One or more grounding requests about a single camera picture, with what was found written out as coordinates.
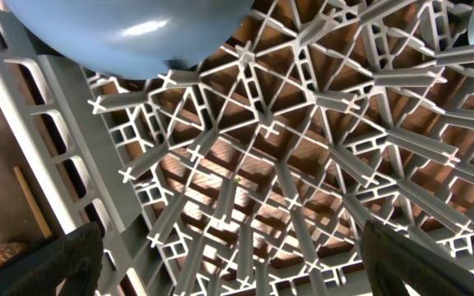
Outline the dark blue plate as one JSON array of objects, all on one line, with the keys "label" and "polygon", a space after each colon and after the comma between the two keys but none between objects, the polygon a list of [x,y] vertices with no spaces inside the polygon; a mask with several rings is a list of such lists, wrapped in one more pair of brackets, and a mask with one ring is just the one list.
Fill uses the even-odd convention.
[{"label": "dark blue plate", "polygon": [[35,36],[90,70],[145,80],[209,57],[253,0],[6,0]]}]

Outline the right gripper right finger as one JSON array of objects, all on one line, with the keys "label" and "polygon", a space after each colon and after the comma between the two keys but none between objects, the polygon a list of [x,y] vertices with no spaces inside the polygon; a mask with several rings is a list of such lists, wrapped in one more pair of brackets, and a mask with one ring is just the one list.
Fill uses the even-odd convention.
[{"label": "right gripper right finger", "polygon": [[365,223],[360,253],[374,295],[472,295],[474,274],[378,221]]}]

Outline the wooden chopstick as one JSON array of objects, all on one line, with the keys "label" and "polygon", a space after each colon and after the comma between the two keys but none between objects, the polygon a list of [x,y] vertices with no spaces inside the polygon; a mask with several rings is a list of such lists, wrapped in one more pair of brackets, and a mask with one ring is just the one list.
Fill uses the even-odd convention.
[{"label": "wooden chopstick", "polygon": [[21,170],[18,166],[15,166],[13,168],[13,171],[14,171],[14,174],[16,175],[18,183],[20,184],[21,190],[24,193],[26,201],[27,201],[27,203],[30,207],[30,210],[32,211],[33,216],[35,217],[35,221],[36,221],[37,225],[39,226],[39,229],[40,229],[41,233],[43,234],[43,236],[45,238],[51,238],[53,236],[53,233],[52,233],[49,225],[47,224],[47,221],[44,218],[44,215],[43,215],[41,209],[39,208],[39,206],[36,202],[36,199],[35,199],[32,191],[30,190],[30,187],[28,186],[28,183],[27,183],[23,173],[21,172]]}]

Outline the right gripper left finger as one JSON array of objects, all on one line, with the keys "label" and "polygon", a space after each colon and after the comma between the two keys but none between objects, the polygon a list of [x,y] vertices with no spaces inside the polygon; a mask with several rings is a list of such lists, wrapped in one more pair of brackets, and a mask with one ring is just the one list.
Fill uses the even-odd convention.
[{"label": "right gripper left finger", "polygon": [[103,255],[100,226],[86,223],[0,265],[0,295],[92,296]]}]

